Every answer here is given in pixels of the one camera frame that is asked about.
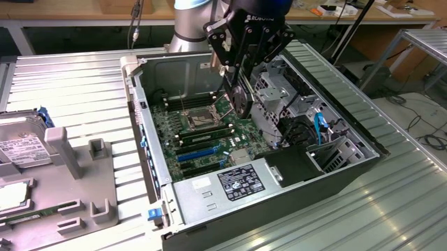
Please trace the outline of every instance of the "robotiq logo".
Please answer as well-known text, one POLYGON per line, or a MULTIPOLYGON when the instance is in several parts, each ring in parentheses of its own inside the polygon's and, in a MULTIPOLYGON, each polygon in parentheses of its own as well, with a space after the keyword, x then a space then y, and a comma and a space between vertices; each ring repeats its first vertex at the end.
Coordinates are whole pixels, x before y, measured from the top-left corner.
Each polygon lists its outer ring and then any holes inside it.
POLYGON ((249 22, 249 21, 274 21, 274 19, 246 15, 245 22, 249 22))

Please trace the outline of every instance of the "power supply label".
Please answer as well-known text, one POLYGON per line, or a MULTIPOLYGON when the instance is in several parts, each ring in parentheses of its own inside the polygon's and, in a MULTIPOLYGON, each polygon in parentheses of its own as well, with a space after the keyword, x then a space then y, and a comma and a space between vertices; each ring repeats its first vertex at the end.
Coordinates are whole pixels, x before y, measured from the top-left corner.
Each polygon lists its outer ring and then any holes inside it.
POLYGON ((238 200, 242 197, 265 190, 252 165, 222 172, 217 174, 217 178, 225 191, 226 198, 230 201, 238 200))
POLYGON ((0 151, 16 165, 49 158, 38 137, 0 142, 0 151))

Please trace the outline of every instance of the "motherboard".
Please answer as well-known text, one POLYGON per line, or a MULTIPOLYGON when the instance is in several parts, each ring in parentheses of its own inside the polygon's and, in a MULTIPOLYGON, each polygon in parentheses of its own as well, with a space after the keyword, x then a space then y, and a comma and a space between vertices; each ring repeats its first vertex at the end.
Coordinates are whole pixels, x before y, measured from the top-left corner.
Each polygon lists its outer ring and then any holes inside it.
POLYGON ((150 106, 173 181, 249 162, 269 150, 250 119, 240 119, 226 96, 208 106, 168 111, 150 106))

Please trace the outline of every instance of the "green circuit board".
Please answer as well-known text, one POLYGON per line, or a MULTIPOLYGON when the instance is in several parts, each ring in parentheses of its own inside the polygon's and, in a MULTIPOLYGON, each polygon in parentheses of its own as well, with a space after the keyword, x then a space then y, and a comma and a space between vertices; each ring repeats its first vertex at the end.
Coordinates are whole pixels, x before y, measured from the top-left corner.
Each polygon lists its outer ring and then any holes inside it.
MULTIPOLYGON (((213 106, 196 107, 192 109, 185 109, 184 111, 180 110, 168 112, 161 106, 150 106, 150 113, 157 129, 162 154, 165 157, 170 177, 174 182, 192 177, 184 177, 185 169, 180 168, 180 164, 190 163, 190 169, 193 169, 213 163, 220 163, 220 169, 224 169, 236 164, 229 156, 234 150, 245 149, 250 159, 256 154, 269 150, 266 142, 258 133, 258 129, 250 119, 240 119, 233 111, 221 118, 221 116, 229 110, 230 104, 226 97, 222 97, 213 106), (188 132, 194 132, 197 130, 213 128, 217 126, 222 127, 228 124, 232 124, 232 127, 225 129, 225 132, 230 132, 232 135, 206 141, 206 143, 210 143, 212 146, 216 146, 216 153, 184 162, 178 162, 178 155, 176 154, 176 150, 178 150, 181 147, 180 142, 174 137, 176 134, 186 134, 188 132)), ((218 131, 214 130, 208 135, 224 135, 221 130, 220 134, 217 133, 218 131)))

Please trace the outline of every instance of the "hard drive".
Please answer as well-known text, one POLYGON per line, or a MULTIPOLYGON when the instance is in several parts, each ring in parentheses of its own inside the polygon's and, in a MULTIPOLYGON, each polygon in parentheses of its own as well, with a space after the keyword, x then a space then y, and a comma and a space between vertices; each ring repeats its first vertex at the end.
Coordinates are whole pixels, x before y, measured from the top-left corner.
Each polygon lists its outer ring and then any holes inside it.
POLYGON ((0 163, 18 168, 49 164, 56 151, 44 142, 48 127, 53 124, 44 108, 0 112, 0 163))

